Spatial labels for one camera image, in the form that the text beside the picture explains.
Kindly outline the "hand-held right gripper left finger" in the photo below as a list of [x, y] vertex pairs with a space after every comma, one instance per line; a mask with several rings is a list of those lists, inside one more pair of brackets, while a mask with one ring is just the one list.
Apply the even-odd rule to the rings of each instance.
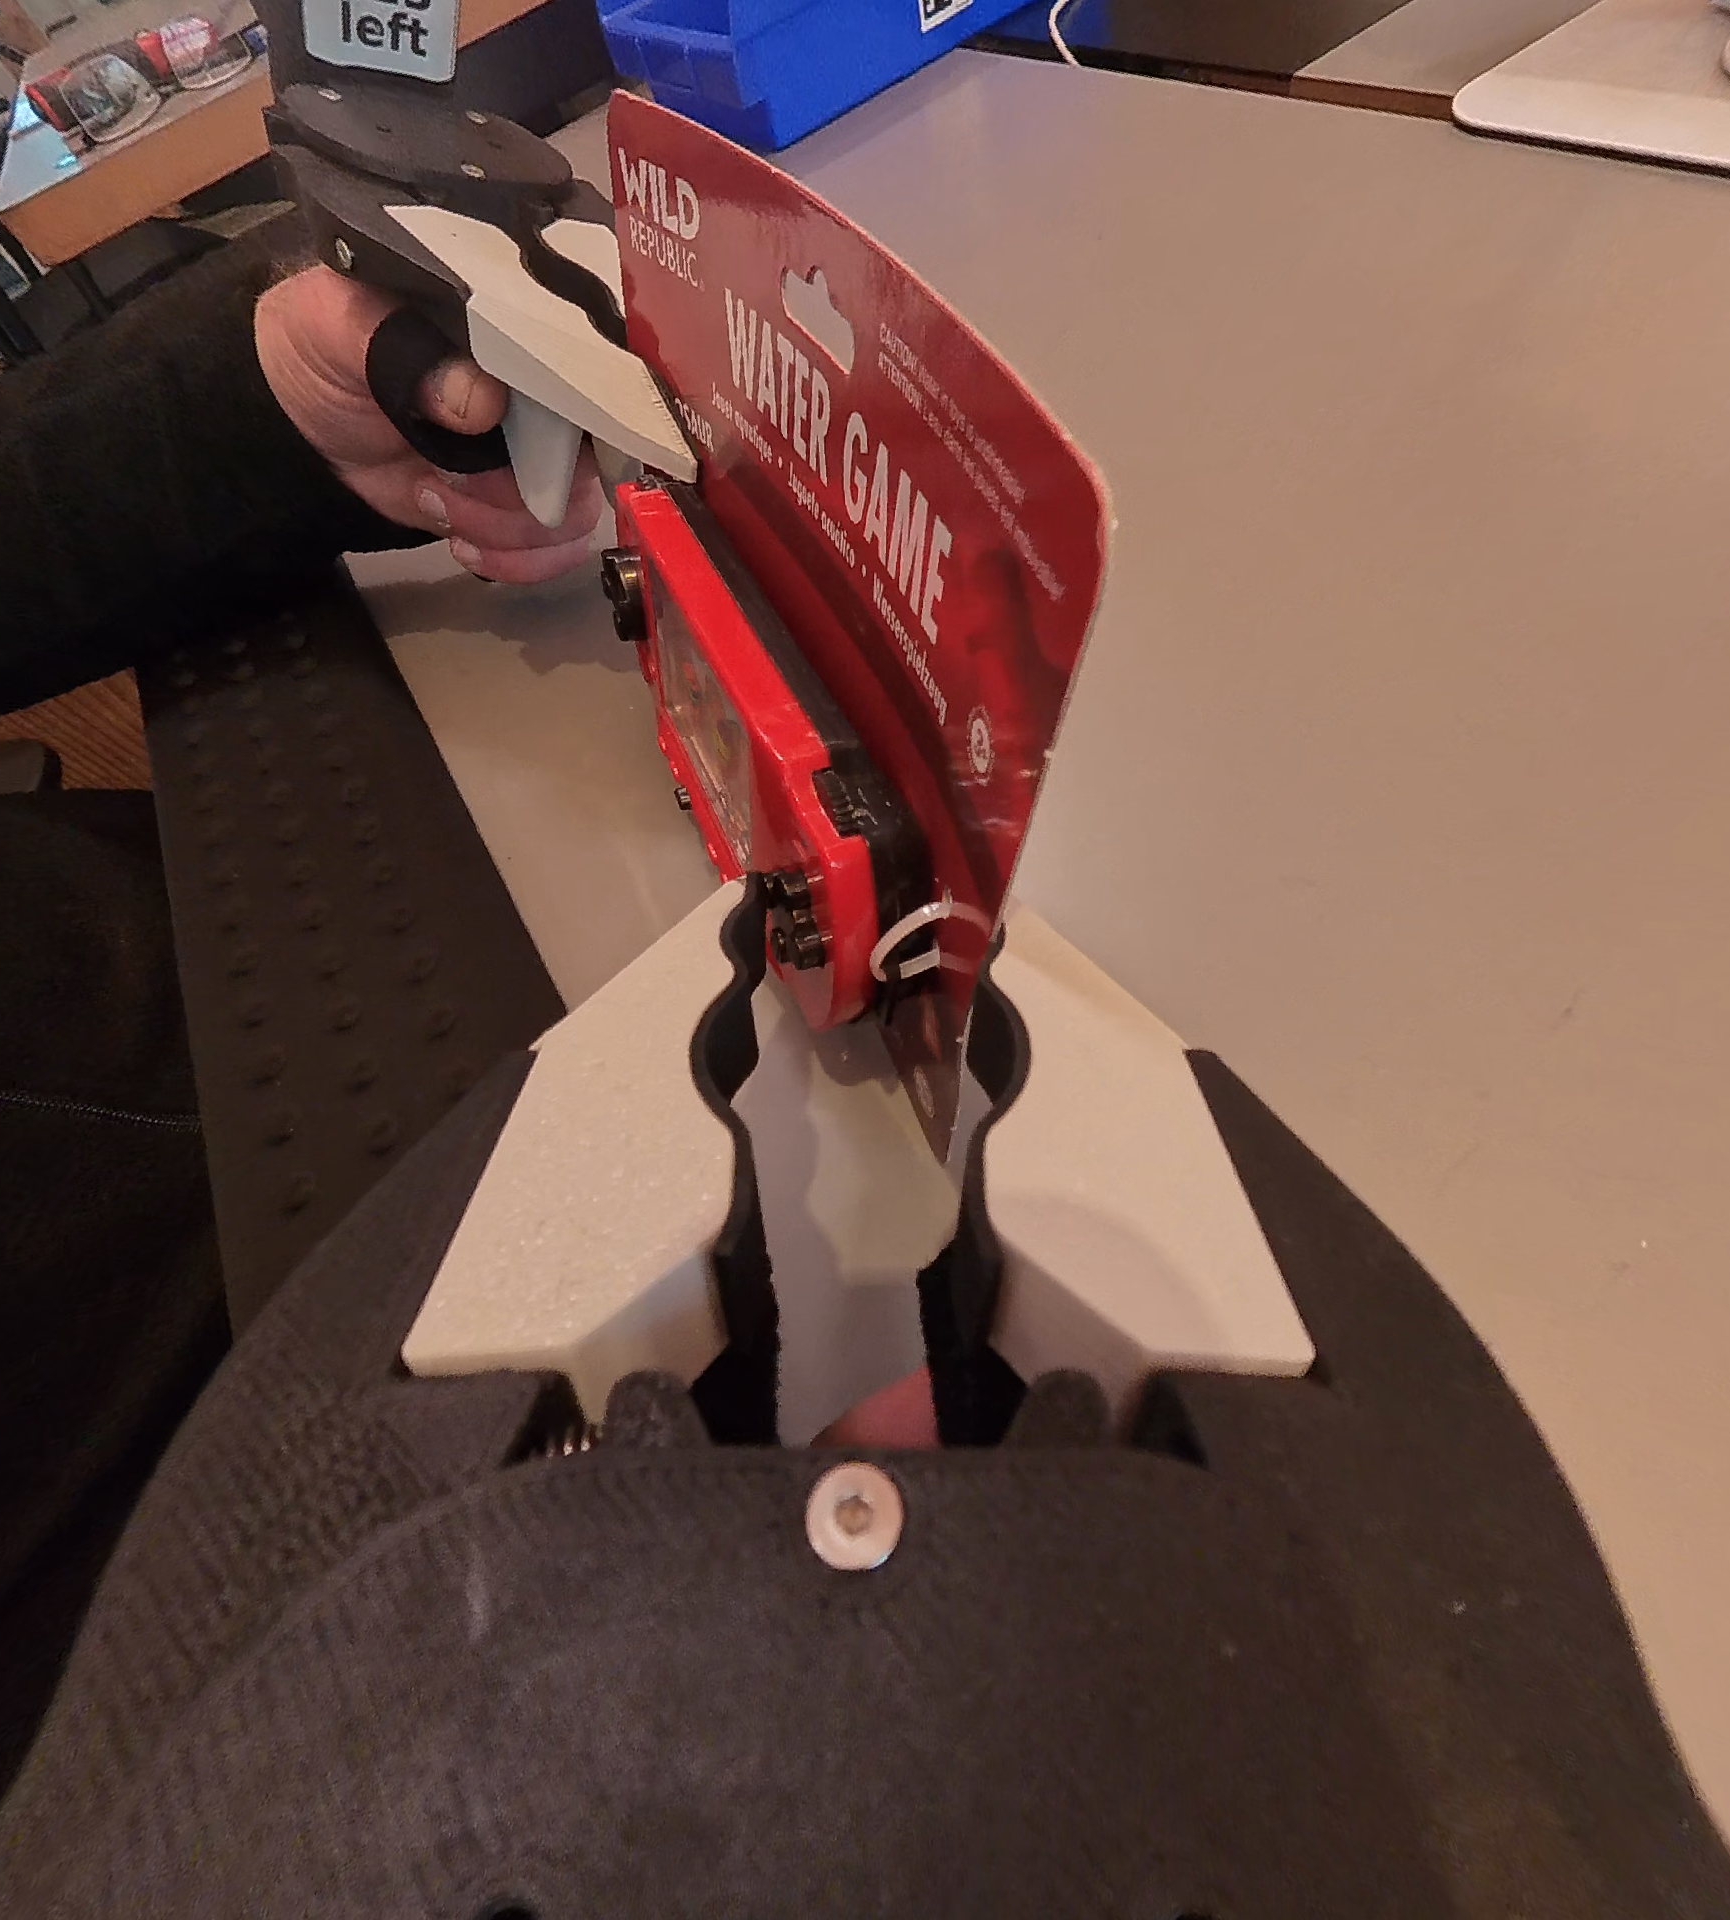
[[704, 904], [555, 1024], [402, 1344], [418, 1379], [559, 1375], [593, 1418], [636, 1372], [708, 1433], [781, 1440], [781, 1303], [735, 1094], [761, 1047], [768, 904]]

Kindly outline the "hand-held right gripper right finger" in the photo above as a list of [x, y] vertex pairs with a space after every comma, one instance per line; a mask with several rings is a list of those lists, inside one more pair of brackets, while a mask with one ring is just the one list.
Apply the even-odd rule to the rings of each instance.
[[1120, 1433], [1161, 1375], [1311, 1375], [1185, 1040], [1027, 907], [979, 981], [964, 1064], [989, 1110], [919, 1278], [947, 1446], [1000, 1443], [1048, 1375], [1093, 1380]]

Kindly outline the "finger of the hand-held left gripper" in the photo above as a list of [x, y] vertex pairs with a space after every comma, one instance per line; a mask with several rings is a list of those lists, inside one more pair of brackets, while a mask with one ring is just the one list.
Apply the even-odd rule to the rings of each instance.
[[535, 213], [535, 285], [577, 308], [612, 346], [629, 346], [622, 261], [610, 218]]
[[508, 394], [503, 435], [529, 513], [562, 525], [587, 440], [694, 483], [697, 456], [646, 363], [526, 266], [518, 241], [433, 205], [388, 217], [463, 278], [468, 353]]

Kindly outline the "red handheld toy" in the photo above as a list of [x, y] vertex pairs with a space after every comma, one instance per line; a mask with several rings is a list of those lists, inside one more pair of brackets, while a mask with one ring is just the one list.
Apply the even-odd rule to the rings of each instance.
[[880, 1027], [945, 1160], [1108, 493], [815, 191], [629, 92], [609, 152], [629, 346], [698, 465], [620, 488], [615, 625], [712, 864], [761, 878], [768, 967], [811, 1029]]

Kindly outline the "person's left forearm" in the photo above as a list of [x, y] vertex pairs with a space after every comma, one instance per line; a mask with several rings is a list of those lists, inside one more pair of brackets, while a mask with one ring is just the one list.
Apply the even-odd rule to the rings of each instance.
[[254, 304], [286, 218], [0, 376], [0, 716], [208, 644], [411, 548], [281, 409]]

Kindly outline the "person's left hand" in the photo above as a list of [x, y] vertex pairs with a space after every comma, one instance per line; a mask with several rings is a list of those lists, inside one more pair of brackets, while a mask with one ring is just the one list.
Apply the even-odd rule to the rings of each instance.
[[370, 510], [427, 541], [481, 581], [538, 586], [581, 571], [604, 514], [590, 454], [575, 469], [564, 519], [549, 527], [511, 469], [452, 475], [412, 449], [366, 378], [391, 299], [325, 264], [281, 281], [254, 311], [258, 364], [277, 405], [335, 477]]

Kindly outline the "wooden side table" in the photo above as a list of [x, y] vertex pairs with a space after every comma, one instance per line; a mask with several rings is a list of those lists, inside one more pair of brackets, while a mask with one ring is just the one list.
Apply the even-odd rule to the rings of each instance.
[[45, 269], [162, 214], [268, 152], [271, 63], [236, 81], [181, 92], [143, 130], [76, 146], [19, 98], [0, 165], [0, 223]]

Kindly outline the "blue plastic bin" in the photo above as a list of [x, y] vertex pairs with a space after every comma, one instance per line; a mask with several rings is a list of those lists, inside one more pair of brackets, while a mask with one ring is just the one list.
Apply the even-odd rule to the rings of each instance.
[[1019, 3], [601, 3], [629, 85], [756, 154], [776, 154], [900, 85]]

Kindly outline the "clear safety glasses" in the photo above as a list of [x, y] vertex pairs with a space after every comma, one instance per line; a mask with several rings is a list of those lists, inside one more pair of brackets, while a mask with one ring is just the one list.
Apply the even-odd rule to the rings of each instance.
[[107, 146], [141, 133], [176, 96], [235, 85], [266, 53], [260, 27], [182, 15], [29, 77], [22, 96], [67, 139]]

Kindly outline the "person's black clothing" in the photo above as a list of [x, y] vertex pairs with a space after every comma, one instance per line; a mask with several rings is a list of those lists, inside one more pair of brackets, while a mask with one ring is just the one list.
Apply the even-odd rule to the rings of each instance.
[[0, 1800], [227, 1346], [154, 804], [0, 796]]

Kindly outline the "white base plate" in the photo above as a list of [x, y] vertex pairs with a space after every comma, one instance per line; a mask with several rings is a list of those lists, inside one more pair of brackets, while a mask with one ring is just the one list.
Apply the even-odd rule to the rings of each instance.
[[1604, 3], [1465, 85], [1469, 133], [1730, 176], [1730, 3]]

